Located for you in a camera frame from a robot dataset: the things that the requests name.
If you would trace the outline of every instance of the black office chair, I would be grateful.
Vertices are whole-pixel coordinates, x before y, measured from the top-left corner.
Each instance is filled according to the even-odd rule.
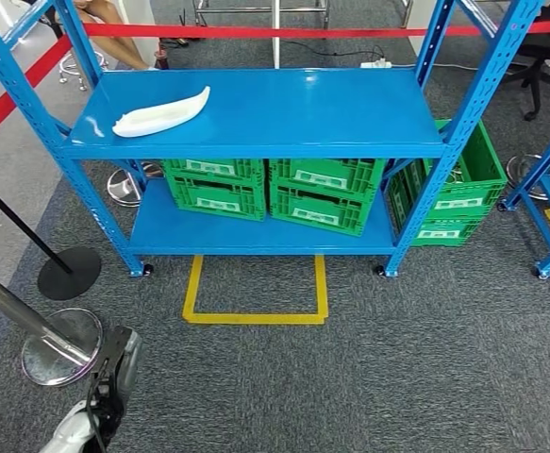
[[[550,6],[543,7],[541,15],[534,22],[550,21]],[[541,109],[540,82],[550,85],[550,75],[543,71],[545,61],[550,59],[550,33],[549,34],[531,34],[527,35],[518,51],[522,57],[532,57],[536,59],[532,66],[524,69],[524,66],[512,64],[510,71],[517,71],[515,74],[506,75],[503,83],[522,80],[521,87],[527,88],[530,85],[532,99],[534,102],[534,110],[529,111],[524,115],[526,121],[532,121]]]

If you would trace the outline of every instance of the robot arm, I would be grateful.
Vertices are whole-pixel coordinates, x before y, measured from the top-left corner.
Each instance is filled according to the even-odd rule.
[[[103,453],[115,436],[135,381],[142,341],[116,327],[92,370],[88,396],[74,406],[40,453]]]

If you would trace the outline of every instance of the green plastic crate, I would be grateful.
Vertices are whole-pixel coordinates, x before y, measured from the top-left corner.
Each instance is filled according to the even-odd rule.
[[[246,187],[166,174],[176,205],[193,210],[247,220],[264,220],[266,203],[262,184]]]
[[[175,176],[216,182],[234,180],[244,185],[261,183],[265,173],[261,159],[167,159],[163,164],[166,173]]]
[[[413,202],[408,190],[407,173],[400,171],[390,180],[390,203],[392,212],[396,221],[396,226],[400,230],[411,211]]]
[[[270,213],[275,219],[352,236],[363,233],[371,205],[371,202],[309,193],[291,187],[270,186]]]
[[[396,225],[400,229],[408,215],[411,202],[406,181],[394,178],[390,182],[390,203]],[[446,245],[457,247],[469,238],[481,221],[481,218],[426,220],[420,228],[412,246]]]
[[[445,123],[446,121],[438,121],[437,126]],[[406,177],[412,206],[432,164],[432,159],[416,159],[392,180]],[[427,219],[484,217],[497,202],[506,182],[503,167],[497,157],[484,124],[479,122],[467,141],[454,172],[438,193]]]
[[[458,247],[463,245],[475,231],[481,219],[429,220],[424,222],[412,246],[445,245]]]
[[[270,159],[270,183],[355,201],[372,201],[384,159]]]

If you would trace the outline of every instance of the black stanchion base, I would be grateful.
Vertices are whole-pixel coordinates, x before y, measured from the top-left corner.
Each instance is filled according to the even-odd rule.
[[[101,273],[101,257],[92,248],[73,247],[58,255],[73,273],[68,274],[53,260],[46,261],[37,277],[37,288],[49,299],[69,300],[86,293]]]

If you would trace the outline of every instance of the power strip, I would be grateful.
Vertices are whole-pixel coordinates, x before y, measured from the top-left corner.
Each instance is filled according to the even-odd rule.
[[[378,59],[377,61],[367,61],[365,63],[361,63],[361,68],[363,69],[387,69],[391,67],[391,62],[386,61],[386,59],[383,58]]]

